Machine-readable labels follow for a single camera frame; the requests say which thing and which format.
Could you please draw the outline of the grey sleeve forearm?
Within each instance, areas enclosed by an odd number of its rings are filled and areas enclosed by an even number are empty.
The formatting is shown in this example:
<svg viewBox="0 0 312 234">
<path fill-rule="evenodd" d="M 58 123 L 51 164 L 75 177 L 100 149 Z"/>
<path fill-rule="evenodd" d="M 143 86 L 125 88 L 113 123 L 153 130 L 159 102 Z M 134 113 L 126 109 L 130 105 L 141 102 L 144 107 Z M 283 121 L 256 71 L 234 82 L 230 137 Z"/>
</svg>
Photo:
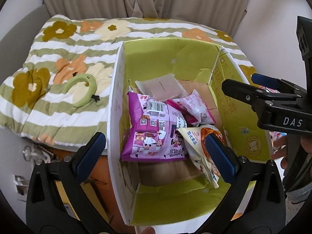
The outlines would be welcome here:
<svg viewBox="0 0 312 234">
<path fill-rule="evenodd" d="M 311 190 L 312 190 L 312 182 L 308 183 L 306 186 L 303 186 L 302 188 L 289 191 L 286 193 L 286 195 L 292 204 L 299 204 L 307 200 L 307 198 L 311 193 Z"/>
</svg>

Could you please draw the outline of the person's right hand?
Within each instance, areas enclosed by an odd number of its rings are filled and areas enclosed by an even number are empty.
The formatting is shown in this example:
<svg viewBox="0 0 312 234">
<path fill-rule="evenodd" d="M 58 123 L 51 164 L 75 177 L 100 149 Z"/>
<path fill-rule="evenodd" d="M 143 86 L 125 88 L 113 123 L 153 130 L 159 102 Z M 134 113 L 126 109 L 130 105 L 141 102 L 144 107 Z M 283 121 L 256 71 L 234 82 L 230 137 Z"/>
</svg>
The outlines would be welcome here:
<svg viewBox="0 0 312 234">
<path fill-rule="evenodd" d="M 311 154 L 311 135 L 309 136 L 302 136 L 300 139 L 300 143 L 303 147 L 303 149 Z M 276 141 L 273 142 L 273 146 L 274 148 L 277 148 L 278 150 L 271 155 L 271 159 L 276 160 L 276 159 L 280 159 L 282 157 L 281 160 L 281 168 L 282 169 L 286 169 L 288 167 L 288 160 L 287 160 L 287 155 L 288 155 L 288 137 L 287 136 L 283 136 L 278 138 Z"/>
</svg>

